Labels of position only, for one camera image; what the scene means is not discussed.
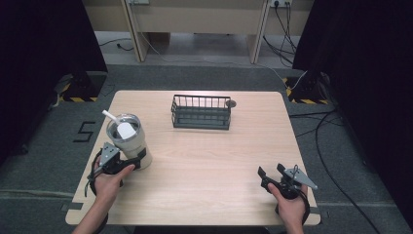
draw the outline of black wire basket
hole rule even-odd
[[[170,109],[173,127],[229,130],[234,103],[230,97],[175,95]]]

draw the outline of cup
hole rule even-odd
[[[116,147],[120,148],[122,152],[128,159],[136,158],[138,155],[140,157],[140,168],[137,170],[142,170],[148,167],[152,162],[152,155],[149,152],[148,146],[146,145],[145,141],[145,133],[143,132],[142,125],[140,124],[139,119],[137,116],[133,114],[121,114],[116,116],[116,118],[121,122],[130,123],[135,133],[128,137],[128,138],[121,138],[118,133],[118,125],[115,121],[111,120],[106,127],[106,133],[112,140],[112,142],[116,145]]]

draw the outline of floor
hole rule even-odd
[[[254,69],[251,72],[253,77],[260,78],[260,82],[244,82],[243,84],[251,86],[250,89],[253,91],[274,89],[271,87],[275,82],[274,79],[281,79],[286,72],[288,74],[296,72],[298,75],[304,72],[291,71],[290,64],[275,55],[265,42],[261,46],[258,63],[251,64],[246,49],[246,38],[242,35],[173,33],[169,46],[154,43],[153,47],[156,51],[150,50],[145,62],[137,62],[134,51],[129,50],[132,45],[128,32],[96,32],[95,34],[98,43],[104,44],[100,48],[109,69],[115,70],[112,65],[125,66],[117,67],[117,70],[108,76],[107,87],[104,88],[109,89],[107,94],[110,95],[101,96],[96,103],[61,103],[61,108],[53,111],[40,126],[37,136],[33,138],[37,144],[33,144],[31,152],[28,155],[11,159],[7,167],[0,170],[0,206],[2,207],[0,209],[0,233],[3,233],[2,226],[12,227],[12,230],[15,230],[13,233],[53,233],[51,230],[68,233],[71,230],[72,227],[69,227],[64,221],[67,212],[65,205],[70,204],[79,181],[77,176],[85,168],[88,155],[81,157],[80,154],[91,152],[96,135],[93,135],[91,142],[85,144],[74,143],[72,138],[79,137],[78,129],[84,121],[94,120],[97,123],[102,121],[103,117],[101,116],[99,116],[100,119],[95,119],[97,117],[95,117],[94,112],[91,112],[91,109],[100,110],[103,108],[103,104],[110,103],[111,98],[113,98],[111,92],[115,87],[114,84],[116,84],[116,89],[129,88],[131,82],[127,78],[133,78],[146,82],[138,84],[139,89],[163,87],[168,81],[168,77],[161,77],[160,72],[152,69],[151,65],[167,65],[168,70],[175,72],[173,78],[182,76],[185,81],[205,72],[206,69],[211,70],[212,67],[219,67],[225,71],[225,73],[219,71],[214,73],[219,74],[221,80],[228,78],[236,81],[240,79],[247,81],[247,78],[251,77],[248,77],[249,74],[244,75],[243,69],[231,69],[230,71],[226,68],[264,67],[265,69]],[[268,36],[267,39],[273,46],[283,47],[284,50],[291,52],[289,46],[282,44],[282,36]],[[292,37],[292,40],[297,45],[299,37]],[[127,51],[118,48],[118,43]],[[293,60],[293,55],[284,55]],[[118,75],[121,73],[128,74],[128,77]],[[147,77],[142,78],[141,74],[143,73]],[[222,86],[220,82],[222,81],[213,80],[210,84],[211,88],[219,88]],[[188,84],[187,88],[191,89],[199,85],[198,80],[194,79],[194,82]],[[305,104],[297,106],[288,101],[285,105],[289,114],[320,112],[330,107]],[[317,201],[322,223],[315,227],[308,227],[306,232],[376,233],[333,184],[316,156],[314,127],[319,122],[318,117],[291,118],[291,125],[296,133],[306,169],[320,187]],[[321,129],[319,143],[321,150],[325,152],[325,161],[331,172],[336,175],[344,189],[373,220],[381,233],[412,233],[381,180],[362,165],[352,142],[339,125],[341,123],[339,116],[334,116],[334,118]],[[91,129],[88,131],[97,132],[100,126],[95,124],[89,125],[89,127]],[[47,160],[51,157],[50,154],[55,156],[56,152],[65,152],[64,157],[58,154],[61,157],[58,160],[54,162]],[[277,228],[270,228],[269,231],[270,233],[280,233]],[[132,233],[132,227],[108,226],[103,233]]]
[[[280,59],[264,41],[260,48],[258,62],[251,64],[245,35],[172,33],[169,45],[154,43],[145,62],[138,62],[134,51],[131,50],[131,36],[128,32],[96,32],[95,34],[99,45],[102,45],[100,48],[107,64],[291,67],[288,61]],[[291,46],[286,42],[283,43],[283,36],[267,36],[267,40],[274,47],[283,49],[285,51],[283,55],[293,61],[293,55],[290,54]],[[291,41],[297,46],[299,37],[292,36]],[[117,44],[127,51],[118,48]]]

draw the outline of power outlet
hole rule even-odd
[[[149,5],[149,0],[129,0],[131,5]]]
[[[271,0],[270,7],[275,7],[276,1],[279,2],[279,8],[286,8],[287,4],[289,4],[289,6],[292,4],[292,0]]]

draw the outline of black stand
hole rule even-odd
[[[337,45],[344,38],[343,28],[348,28],[348,18],[353,15],[356,8],[350,1],[342,1],[340,4],[326,0],[317,1],[316,7],[319,4],[326,5],[323,6],[325,9],[331,7],[336,11],[325,11],[325,14],[310,12],[309,18],[312,20],[306,23],[292,65],[293,69],[307,70],[307,73],[302,77],[297,87],[291,91],[292,98],[290,100],[325,99],[319,83],[321,81],[319,79],[320,72],[329,73],[328,68],[336,60],[335,53],[338,54],[339,51]],[[291,84],[287,84],[287,86],[293,87],[298,78],[290,80]]]
[[[86,71],[73,74],[60,100],[96,101],[105,80],[106,75],[89,75]]]
[[[285,84],[289,89],[294,88],[287,92],[291,102],[327,104],[326,95],[320,86],[316,72],[308,71],[301,79],[286,77]]]

